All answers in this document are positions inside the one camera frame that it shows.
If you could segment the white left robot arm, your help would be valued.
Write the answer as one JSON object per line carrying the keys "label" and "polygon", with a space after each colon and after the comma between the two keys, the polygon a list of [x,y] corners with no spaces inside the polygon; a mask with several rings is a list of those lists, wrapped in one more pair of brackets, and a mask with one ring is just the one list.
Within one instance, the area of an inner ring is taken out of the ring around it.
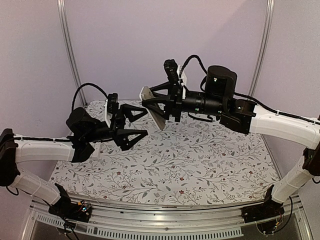
{"label": "white left robot arm", "polygon": [[101,121],[78,107],[66,121],[72,135],[64,138],[27,137],[6,128],[0,135],[0,185],[38,197],[54,206],[63,217],[70,217],[75,210],[66,190],[18,165],[32,161],[83,163],[95,152],[93,143],[113,141],[122,151],[129,150],[148,132],[126,129],[126,121],[132,123],[147,113],[144,108],[122,104],[106,113],[106,120]]}

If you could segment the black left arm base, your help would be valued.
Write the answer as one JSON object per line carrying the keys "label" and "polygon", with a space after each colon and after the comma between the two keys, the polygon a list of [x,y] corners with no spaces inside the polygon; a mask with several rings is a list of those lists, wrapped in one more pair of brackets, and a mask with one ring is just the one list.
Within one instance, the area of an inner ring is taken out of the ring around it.
{"label": "black left arm base", "polygon": [[54,184],[59,190],[60,199],[51,204],[48,212],[56,215],[61,219],[70,219],[79,222],[88,223],[92,214],[92,205],[89,202],[81,200],[77,203],[72,203],[66,190],[59,184]]}

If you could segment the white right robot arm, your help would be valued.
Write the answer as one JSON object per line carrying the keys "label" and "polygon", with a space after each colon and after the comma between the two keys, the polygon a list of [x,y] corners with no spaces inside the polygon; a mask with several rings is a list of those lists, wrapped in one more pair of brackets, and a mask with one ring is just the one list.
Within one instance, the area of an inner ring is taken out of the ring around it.
{"label": "white right robot arm", "polygon": [[274,110],[237,93],[237,74],[223,66],[207,69],[201,91],[187,89],[182,66],[167,66],[165,72],[165,83],[144,86],[139,94],[158,128],[162,129],[170,117],[179,122],[182,113],[205,114],[233,132],[259,134],[266,139],[283,177],[267,189],[258,208],[262,218],[269,218],[278,205],[320,174],[318,119]]}

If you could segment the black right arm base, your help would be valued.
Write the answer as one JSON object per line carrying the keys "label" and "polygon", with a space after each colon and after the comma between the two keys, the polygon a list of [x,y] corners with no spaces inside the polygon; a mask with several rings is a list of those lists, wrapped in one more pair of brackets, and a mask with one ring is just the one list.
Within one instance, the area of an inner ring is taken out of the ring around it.
{"label": "black right arm base", "polygon": [[241,209],[241,217],[245,223],[252,223],[257,221],[273,218],[273,220],[265,221],[257,224],[257,229],[264,235],[274,234],[280,225],[280,220],[275,217],[282,218],[285,213],[283,203],[278,203],[272,200],[272,190],[274,185],[271,185],[265,194],[264,200],[260,204],[246,206]]}

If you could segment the white slim remote control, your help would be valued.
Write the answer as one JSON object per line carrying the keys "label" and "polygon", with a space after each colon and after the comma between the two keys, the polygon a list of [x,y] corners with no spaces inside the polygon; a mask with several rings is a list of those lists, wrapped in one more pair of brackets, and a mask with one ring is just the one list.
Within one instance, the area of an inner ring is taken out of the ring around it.
{"label": "white slim remote control", "polygon": [[101,144],[97,143],[94,145],[94,152],[91,155],[92,160],[99,160],[101,155]]}

